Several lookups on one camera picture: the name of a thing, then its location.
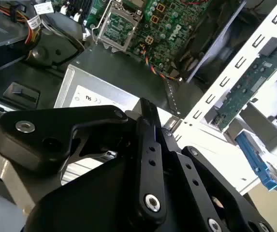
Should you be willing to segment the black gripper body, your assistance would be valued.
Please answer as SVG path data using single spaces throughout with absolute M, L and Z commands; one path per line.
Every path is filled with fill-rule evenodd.
M 183 232 L 196 227 L 190 158 L 124 155 L 47 194 L 27 232 Z

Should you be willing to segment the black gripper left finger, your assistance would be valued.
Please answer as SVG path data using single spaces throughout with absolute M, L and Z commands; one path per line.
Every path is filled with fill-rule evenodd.
M 0 117 L 0 181 L 28 217 L 47 194 L 124 155 L 163 155 L 151 102 L 11 111 Z

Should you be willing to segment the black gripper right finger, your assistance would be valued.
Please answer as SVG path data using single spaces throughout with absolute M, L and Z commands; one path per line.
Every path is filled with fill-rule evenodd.
M 194 147 L 179 148 L 160 126 L 157 107 L 152 119 L 163 153 L 165 221 L 157 232 L 271 232 L 271 225 Z

